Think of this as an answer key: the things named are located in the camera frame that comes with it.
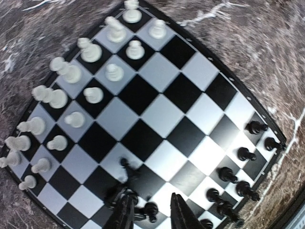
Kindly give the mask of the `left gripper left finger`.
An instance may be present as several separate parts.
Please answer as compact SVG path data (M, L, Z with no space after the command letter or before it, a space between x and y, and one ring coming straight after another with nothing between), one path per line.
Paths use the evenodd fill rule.
M108 219L109 229L133 229L134 199L127 188L117 189L109 198L113 213Z

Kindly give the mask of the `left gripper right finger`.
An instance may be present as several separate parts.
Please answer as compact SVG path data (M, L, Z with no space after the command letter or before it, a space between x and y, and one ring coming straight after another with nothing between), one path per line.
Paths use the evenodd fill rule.
M172 229L202 229L200 221L186 204L180 194L171 195L171 228Z

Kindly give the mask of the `black chess pawn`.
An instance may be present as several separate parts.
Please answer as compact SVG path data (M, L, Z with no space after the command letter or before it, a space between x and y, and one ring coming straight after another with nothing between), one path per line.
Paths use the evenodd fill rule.
M228 167L222 167L218 171L219 178L223 182L231 182L231 183L236 183L238 181L237 176L233 174L233 171L228 168Z
M215 188L210 188L206 192L206 198L209 202L217 202L219 203L221 201L219 197L219 191Z
M253 135L258 135L268 130L268 125L258 121L251 121L247 124L246 129Z

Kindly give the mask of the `black chess piece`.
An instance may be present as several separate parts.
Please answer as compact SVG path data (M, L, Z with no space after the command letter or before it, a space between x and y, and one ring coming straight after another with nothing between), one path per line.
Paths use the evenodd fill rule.
M233 222L236 222L240 219L239 216L233 212L233 206L228 201L223 201L217 204L217 212L221 216L228 217Z
M256 154L251 153L248 148L241 147L237 150L237 157L241 161L246 161L246 160L251 160L255 161L256 160Z

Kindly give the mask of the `black chess knight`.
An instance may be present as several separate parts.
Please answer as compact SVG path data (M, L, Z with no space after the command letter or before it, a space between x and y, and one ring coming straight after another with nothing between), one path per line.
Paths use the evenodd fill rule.
M250 187L247 181L237 182L235 190L240 197L249 197L252 201L260 200L259 194Z

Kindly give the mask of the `black white chessboard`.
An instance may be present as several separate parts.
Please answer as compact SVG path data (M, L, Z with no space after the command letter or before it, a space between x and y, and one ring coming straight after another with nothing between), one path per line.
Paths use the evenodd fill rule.
M65 229L104 226L111 215L106 194L127 180L122 157L140 173L130 183L138 206L152 201L159 210L155 223L137 221L135 228L170 228L175 192L198 219L222 229L229 220L218 214L206 191L217 189L237 211L247 199L237 195L235 184L218 177L218 169L228 167L257 188L285 149L286 138L253 94L189 32L145 1L138 10L142 18L137 23L124 21L123 4L111 12L126 30L120 43L107 39L105 22L89 33L102 49L97 62L85 62L79 48L73 49L66 60L80 69L80 81L69 84L52 73L46 82L66 93L66 105L54 109L32 101L21 120L40 117L45 130L40 135L15 130L13 137L28 139L30 148L12 152L4 147L1 164L17 183L27 176L36 179L28 195ZM165 21L162 39L149 35L156 19ZM132 40L145 50L141 59L126 55ZM123 68L120 81L106 78L111 63ZM268 130L249 133L251 121L267 124ZM266 150L267 137L281 143L282 150ZM241 147L256 160L239 160Z

